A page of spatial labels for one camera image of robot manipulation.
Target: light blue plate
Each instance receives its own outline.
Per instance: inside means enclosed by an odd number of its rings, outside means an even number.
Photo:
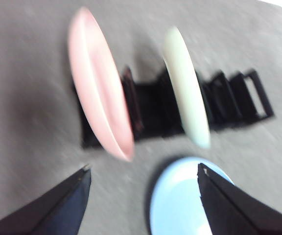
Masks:
[[[233,183],[215,164],[196,157],[179,159],[159,177],[150,203],[152,235],[211,235],[200,199],[198,165],[203,163]]]

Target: gray surface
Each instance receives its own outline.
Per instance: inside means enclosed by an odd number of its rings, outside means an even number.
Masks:
[[[96,16],[118,69],[129,64],[136,80],[152,79],[163,67],[164,33],[176,25],[205,78],[218,69],[256,68],[277,117],[212,132],[209,151],[185,136],[138,142],[132,163],[84,151],[66,52],[69,22],[82,5]],[[281,8],[253,0],[0,0],[0,219],[90,163],[79,234],[145,235],[146,188],[174,155],[213,161],[282,212]]]

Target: gray carpet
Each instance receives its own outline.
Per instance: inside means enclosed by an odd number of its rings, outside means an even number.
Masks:
[[[276,117],[212,132],[211,150],[185,136],[138,142],[132,163],[80,147],[66,38],[80,6],[95,15],[118,70],[137,81],[163,68],[166,30],[179,27],[195,68],[208,79],[255,68]],[[83,165],[92,186],[80,235],[146,235],[144,205],[162,162],[194,155],[282,212],[282,9],[254,0],[0,0],[0,219]]]

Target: plate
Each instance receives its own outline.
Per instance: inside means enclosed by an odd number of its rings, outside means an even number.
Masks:
[[[134,140],[111,51],[94,16],[81,8],[69,31],[71,73],[84,114],[109,153],[131,160]]]
[[[233,183],[215,164],[185,157],[169,165],[158,178],[150,202],[152,235],[212,235],[200,199],[198,165],[203,163]]]
[[[178,28],[174,27],[167,32],[163,55],[183,129],[195,144],[209,148],[210,129],[204,102],[192,60]]]

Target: pink plate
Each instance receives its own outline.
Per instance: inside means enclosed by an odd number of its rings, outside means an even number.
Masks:
[[[84,7],[71,22],[68,48],[78,97],[95,136],[109,153],[131,160],[134,140],[120,77],[100,27]]]

